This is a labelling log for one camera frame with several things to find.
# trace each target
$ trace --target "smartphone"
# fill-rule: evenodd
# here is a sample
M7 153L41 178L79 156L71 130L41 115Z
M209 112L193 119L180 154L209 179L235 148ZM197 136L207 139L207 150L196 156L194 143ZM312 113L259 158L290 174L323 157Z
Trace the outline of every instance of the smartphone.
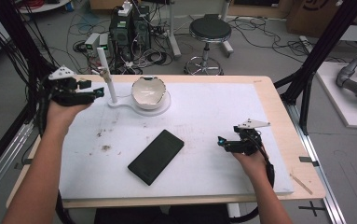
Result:
M128 166L150 186L184 146L184 141L163 130Z

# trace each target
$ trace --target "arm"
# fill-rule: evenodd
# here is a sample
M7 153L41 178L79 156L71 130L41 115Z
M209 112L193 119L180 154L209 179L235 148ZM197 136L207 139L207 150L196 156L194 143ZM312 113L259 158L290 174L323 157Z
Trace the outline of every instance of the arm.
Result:
M251 156L240 153L233 153L233 156L240 162L254 186L260 222L263 224L292 223L292 220L268 182L266 162L262 154L257 151Z
M59 190L62 143L77 113L89 105L50 102L45 133L3 223L52 223Z

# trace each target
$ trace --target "stool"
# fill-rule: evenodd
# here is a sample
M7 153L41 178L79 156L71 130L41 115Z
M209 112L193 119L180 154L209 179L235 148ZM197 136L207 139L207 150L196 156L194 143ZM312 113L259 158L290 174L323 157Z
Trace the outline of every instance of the stool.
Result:
M218 19L218 15L205 15L190 23L189 33L197 40L205 42L202 56L193 57L186 63L185 74L223 75L221 64L208 56L210 43L222 43L230 38L230 25Z

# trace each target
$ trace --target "cardboard box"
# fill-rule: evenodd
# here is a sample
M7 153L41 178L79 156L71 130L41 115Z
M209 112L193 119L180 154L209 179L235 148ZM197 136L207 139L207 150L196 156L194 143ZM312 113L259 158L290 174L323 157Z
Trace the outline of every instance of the cardboard box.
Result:
M336 1L295 0L286 21L287 31L297 35L320 37L337 11Z
M91 9L113 9L114 7L121 7L125 0L90 0Z
M265 18L286 18L292 7L292 0L280 0L277 7L258 7L236 5L231 2L228 9L229 16L249 16Z

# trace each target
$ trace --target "black stool seat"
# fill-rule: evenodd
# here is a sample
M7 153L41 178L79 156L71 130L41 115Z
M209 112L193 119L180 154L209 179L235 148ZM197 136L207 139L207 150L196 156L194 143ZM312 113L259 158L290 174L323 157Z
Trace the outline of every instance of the black stool seat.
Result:
M230 38L231 27L218 18L203 17L190 23L189 32L200 41L224 42Z

